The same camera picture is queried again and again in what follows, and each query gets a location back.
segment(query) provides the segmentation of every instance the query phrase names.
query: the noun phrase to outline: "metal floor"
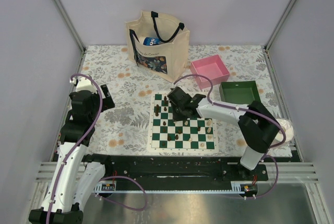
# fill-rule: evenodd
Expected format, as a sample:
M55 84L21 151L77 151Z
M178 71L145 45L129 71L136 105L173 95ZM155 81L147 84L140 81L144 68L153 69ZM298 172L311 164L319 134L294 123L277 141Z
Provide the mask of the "metal floor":
M270 185L259 186L260 193ZM112 199L142 207L141 194L114 194ZM316 223L307 191L302 184L278 184L268 196L244 201L217 194L148 194L149 207L135 212L91 196L84 224L311 224Z

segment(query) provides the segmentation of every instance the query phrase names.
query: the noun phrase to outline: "green and white chessboard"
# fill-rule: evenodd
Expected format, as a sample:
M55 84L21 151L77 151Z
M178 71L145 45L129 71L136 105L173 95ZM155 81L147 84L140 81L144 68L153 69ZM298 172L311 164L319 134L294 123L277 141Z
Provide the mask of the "green and white chessboard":
M164 101L167 94L168 92L152 94L148 151L188 152L195 155L218 152L216 121L195 118L173 122L173 110L168 97L167 101ZM156 116L157 105L159 105L158 116Z

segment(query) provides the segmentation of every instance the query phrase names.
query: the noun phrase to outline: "black bag strap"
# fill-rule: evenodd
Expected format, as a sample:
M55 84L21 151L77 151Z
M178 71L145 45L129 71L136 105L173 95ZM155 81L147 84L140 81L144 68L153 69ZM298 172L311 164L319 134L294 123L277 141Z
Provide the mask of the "black bag strap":
M158 27L157 27L157 22L156 22L156 18L159 17L158 13L156 13L155 11L152 11L151 12L151 16L152 16L152 19L153 19L153 24L154 24L154 30L156 31L156 34L158 36L158 39L163 42L163 43L168 43L170 42L171 40L173 40L175 38L175 36L177 35L178 31L181 29L183 30L184 29L184 24L183 23L179 23L178 24L178 28L175 30L175 32L173 33L173 35L168 39L168 40L163 40L160 35L159 35L159 32L158 32Z
M136 48L136 41L135 41L135 38L134 38L134 37L136 37L136 39L138 40L138 37L137 37L134 30L130 29L129 32L130 32L130 39L131 39L132 48L134 50L134 58L135 58L135 61L137 63L137 66L138 66L139 57L138 57L138 52L137 52L137 48Z

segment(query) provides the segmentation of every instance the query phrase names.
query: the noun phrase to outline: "canvas tote bag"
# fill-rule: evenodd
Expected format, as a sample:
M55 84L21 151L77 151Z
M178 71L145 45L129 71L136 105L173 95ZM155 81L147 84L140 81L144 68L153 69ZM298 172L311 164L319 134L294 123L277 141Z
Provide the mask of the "canvas tote bag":
M188 61L190 31L171 15L142 11L138 20L126 23L129 60L174 82ZM140 37L159 38L164 44L143 45Z

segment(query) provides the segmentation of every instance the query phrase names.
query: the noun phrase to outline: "white wall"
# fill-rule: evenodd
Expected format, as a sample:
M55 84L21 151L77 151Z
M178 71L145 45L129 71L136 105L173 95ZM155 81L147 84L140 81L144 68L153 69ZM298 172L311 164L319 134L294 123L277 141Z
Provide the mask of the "white wall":
M80 51L52 0L0 0L0 222L19 223Z
M334 219L334 2L298 0L269 50L302 153Z
M62 0L85 45L126 44L140 10L169 13L191 44L265 44L289 0Z

